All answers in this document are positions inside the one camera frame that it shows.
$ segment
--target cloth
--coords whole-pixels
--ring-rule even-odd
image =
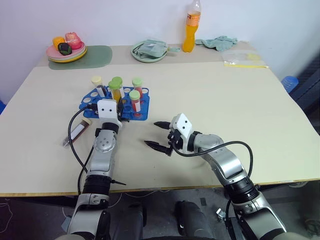
[[[223,52],[232,48],[233,45],[236,45],[238,40],[236,38],[228,38],[227,36],[219,36],[215,39],[197,39],[195,40],[195,45],[202,45],[209,49],[215,48],[219,52]]]

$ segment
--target floor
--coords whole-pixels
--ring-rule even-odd
[[[131,193],[143,196],[148,192]],[[263,194],[282,219],[290,232],[299,233],[313,240],[320,237],[311,236],[305,230],[304,218],[317,218],[320,220],[320,182],[309,182],[301,188],[292,188],[288,185],[274,189],[264,190]],[[111,205],[120,197],[120,193],[111,195]],[[218,240],[229,240],[225,225],[219,222],[215,212],[218,208],[223,210],[227,200],[222,188],[201,188],[172,190],[168,192],[154,192],[146,197],[134,198],[122,194],[122,198],[114,207],[110,208],[111,236],[124,209],[136,201],[141,201],[147,209],[147,225],[143,229],[143,237],[178,236],[177,224],[173,215],[176,201],[188,200],[200,206],[208,218],[209,224]],[[65,217],[62,207],[30,203],[16,198],[0,198],[0,203],[8,203],[13,217],[5,232],[0,233],[0,240],[54,240],[64,234],[61,227]],[[72,208],[64,208],[66,215],[73,213]],[[5,229],[11,213],[8,206],[0,204],[0,232]]]

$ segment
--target table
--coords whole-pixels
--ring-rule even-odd
[[[153,123],[170,122],[181,112],[196,131],[249,144],[256,184],[320,178],[320,137],[269,68],[224,66],[218,52],[200,46],[194,62],[191,54],[179,53],[140,63],[129,48],[113,47],[111,63],[101,68],[51,70],[43,59],[32,70],[0,115],[1,197],[77,194],[81,167],[62,140],[82,97],[93,89],[93,75],[105,84],[121,76],[124,86],[141,77],[150,89],[148,119],[124,122],[118,134],[113,178],[127,185],[112,184],[112,192],[220,186],[202,158],[168,157],[144,144],[166,145],[168,131]],[[83,161],[100,126],[95,119],[74,144]],[[247,150],[228,148],[248,169]]]

